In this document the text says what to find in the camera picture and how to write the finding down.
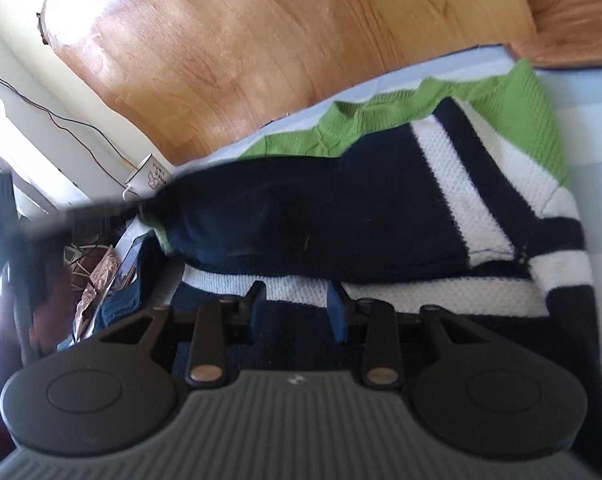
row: knit sweater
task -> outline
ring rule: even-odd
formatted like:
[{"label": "knit sweater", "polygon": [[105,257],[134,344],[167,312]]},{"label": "knit sweater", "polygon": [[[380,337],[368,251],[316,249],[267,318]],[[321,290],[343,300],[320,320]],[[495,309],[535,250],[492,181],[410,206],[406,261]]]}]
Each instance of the knit sweater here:
[{"label": "knit sweater", "polygon": [[[323,156],[270,156],[299,146]],[[334,104],[316,128],[261,147],[268,156],[254,158],[253,147],[245,160],[178,179],[148,204],[192,264],[185,282],[193,298],[244,294],[264,279],[268,300],[325,312],[327,280],[340,280],[351,296],[389,301],[398,312],[437,303],[477,316],[577,376],[589,411],[575,450],[602,471],[590,263],[556,121],[529,66]],[[297,340],[302,323],[284,325]],[[264,334],[276,338],[270,328]],[[315,345],[303,343],[306,352]],[[329,361],[330,352],[312,354]],[[279,365],[308,364],[295,355]]]}]

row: bed sheet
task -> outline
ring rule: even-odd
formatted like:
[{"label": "bed sheet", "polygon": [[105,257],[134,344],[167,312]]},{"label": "bed sheet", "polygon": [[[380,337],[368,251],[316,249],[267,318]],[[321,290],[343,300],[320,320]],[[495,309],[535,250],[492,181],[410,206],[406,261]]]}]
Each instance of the bed sheet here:
[{"label": "bed sheet", "polygon": [[[341,92],[311,108],[267,124],[251,137],[189,162],[177,173],[233,160],[265,135],[314,126],[334,100],[361,102],[379,92],[417,88],[426,76],[472,80],[504,74],[514,65],[502,47],[484,47],[392,72]],[[586,231],[594,274],[602,346],[602,69],[537,71],[555,106],[570,186]]]}]

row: white mug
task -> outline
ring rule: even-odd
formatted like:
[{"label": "white mug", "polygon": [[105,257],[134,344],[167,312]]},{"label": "white mug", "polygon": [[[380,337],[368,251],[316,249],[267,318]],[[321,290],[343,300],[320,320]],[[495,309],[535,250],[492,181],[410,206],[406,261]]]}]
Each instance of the white mug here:
[{"label": "white mug", "polygon": [[123,200],[127,194],[149,197],[172,180],[170,172],[156,160],[152,153],[137,166],[137,171],[126,180],[126,189],[123,191]]}]

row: green knit fabric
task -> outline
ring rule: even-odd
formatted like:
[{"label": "green knit fabric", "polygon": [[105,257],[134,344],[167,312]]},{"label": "green knit fabric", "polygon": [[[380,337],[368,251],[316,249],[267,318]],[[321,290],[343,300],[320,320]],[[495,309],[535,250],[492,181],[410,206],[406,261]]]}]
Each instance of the green knit fabric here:
[{"label": "green knit fabric", "polygon": [[335,101],[315,127],[265,136],[240,158],[339,156],[363,135],[427,117],[445,97],[469,102],[498,133],[559,182],[565,181],[566,163],[552,105],[524,60],[507,75],[469,82],[429,77],[416,90],[378,94],[364,103]]}]

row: wall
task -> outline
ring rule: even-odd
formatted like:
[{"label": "wall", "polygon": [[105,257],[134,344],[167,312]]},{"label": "wall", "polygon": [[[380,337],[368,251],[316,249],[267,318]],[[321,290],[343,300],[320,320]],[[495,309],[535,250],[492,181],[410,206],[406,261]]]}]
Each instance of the wall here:
[{"label": "wall", "polygon": [[[0,76],[15,85],[22,93],[26,93],[35,101],[46,100],[54,111],[74,119],[82,120],[99,127],[108,138],[117,146],[126,158],[134,164],[140,162],[148,153],[153,152],[169,169],[172,166],[160,155],[148,138],[133,124],[108,108],[99,97],[88,88],[59,58],[55,56],[49,46],[41,41],[38,31],[36,13],[41,10],[43,0],[0,0],[0,69],[5,70]],[[17,112],[13,103],[6,101],[9,117],[14,122],[18,120],[23,124],[26,112],[23,109]],[[43,128],[43,120],[37,122],[37,129]],[[104,159],[104,166],[119,179],[125,179],[130,171],[120,162],[109,148],[108,144],[88,129],[77,126],[73,128],[82,140],[89,142],[89,146],[98,151],[100,161]],[[43,134],[43,131],[24,132],[28,138],[50,160],[54,160],[64,173],[79,184],[86,174],[94,176],[99,186],[108,189],[111,194],[112,186],[102,184],[102,178],[97,176],[102,173],[92,162],[83,164],[84,156],[80,155],[80,146],[72,146],[67,141],[59,141],[60,134]],[[80,166],[74,166],[74,160]]]}]

